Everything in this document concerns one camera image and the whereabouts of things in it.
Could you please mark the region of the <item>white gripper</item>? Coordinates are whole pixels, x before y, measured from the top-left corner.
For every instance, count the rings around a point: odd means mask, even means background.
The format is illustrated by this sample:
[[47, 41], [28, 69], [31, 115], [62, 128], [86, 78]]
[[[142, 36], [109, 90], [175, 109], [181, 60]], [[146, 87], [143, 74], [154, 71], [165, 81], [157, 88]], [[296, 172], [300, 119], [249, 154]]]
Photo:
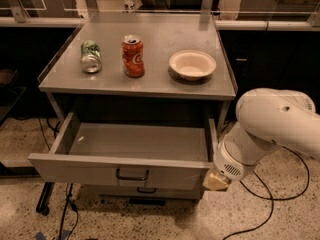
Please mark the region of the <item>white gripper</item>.
[[203, 186], [210, 191], [224, 191], [228, 189], [231, 180], [244, 179], [256, 167], [256, 164], [249, 162], [245, 155], [245, 148], [233, 138], [224, 137], [218, 144], [213, 159], [218, 171], [208, 170]]

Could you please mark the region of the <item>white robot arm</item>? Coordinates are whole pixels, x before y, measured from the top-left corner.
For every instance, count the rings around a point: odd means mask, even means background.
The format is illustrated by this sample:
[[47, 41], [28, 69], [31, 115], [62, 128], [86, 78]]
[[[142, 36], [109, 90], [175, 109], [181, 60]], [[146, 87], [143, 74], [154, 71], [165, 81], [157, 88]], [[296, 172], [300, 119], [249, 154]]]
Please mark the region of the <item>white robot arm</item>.
[[225, 190], [251, 173], [265, 156], [285, 147], [320, 160], [320, 115], [299, 91], [257, 88], [236, 105], [237, 122], [218, 144], [203, 186]]

